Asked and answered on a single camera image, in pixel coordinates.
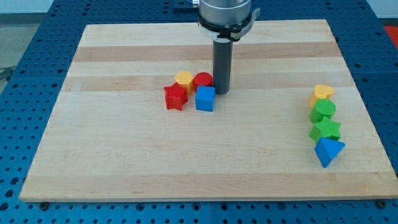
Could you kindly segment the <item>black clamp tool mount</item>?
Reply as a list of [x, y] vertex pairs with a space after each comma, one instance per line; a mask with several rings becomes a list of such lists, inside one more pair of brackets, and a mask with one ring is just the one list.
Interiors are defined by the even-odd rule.
[[215, 25], [206, 21], [201, 15], [198, 16], [197, 23], [199, 30], [216, 42], [237, 42], [251, 30], [260, 11], [260, 8], [255, 8], [245, 20], [234, 25]]

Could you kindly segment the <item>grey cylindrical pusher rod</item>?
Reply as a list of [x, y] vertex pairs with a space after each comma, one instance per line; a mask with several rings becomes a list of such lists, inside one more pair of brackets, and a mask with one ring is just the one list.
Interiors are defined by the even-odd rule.
[[213, 42], [213, 86], [218, 95], [229, 92], [232, 54], [232, 42]]

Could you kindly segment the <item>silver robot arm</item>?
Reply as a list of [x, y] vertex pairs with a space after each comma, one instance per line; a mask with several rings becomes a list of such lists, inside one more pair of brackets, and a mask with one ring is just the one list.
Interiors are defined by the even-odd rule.
[[251, 0], [200, 0], [198, 26], [213, 41], [213, 86], [218, 95], [229, 92], [233, 44], [244, 37], [260, 15]]

